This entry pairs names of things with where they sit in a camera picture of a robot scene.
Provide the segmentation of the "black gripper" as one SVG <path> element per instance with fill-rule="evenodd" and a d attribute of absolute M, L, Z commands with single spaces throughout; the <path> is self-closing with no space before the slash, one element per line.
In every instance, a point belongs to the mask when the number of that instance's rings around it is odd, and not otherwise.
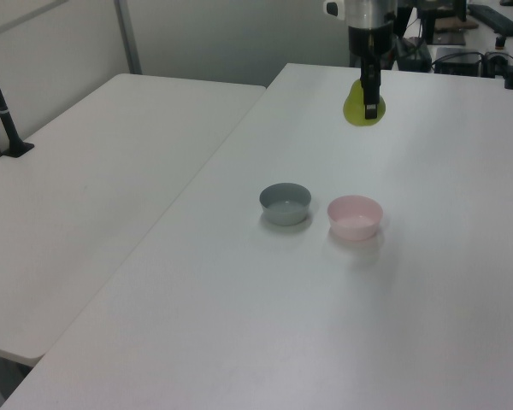
<path fill-rule="evenodd" d="M 391 70 L 393 66 L 394 25 L 386 23 L 375 28 L 348 26 L 349 67 L 362 67 L 363 61 L 374 58 L 381 69 Z M 380 72 L 362 71 L 364 118 L 376 120 L 380 104 Z"/>

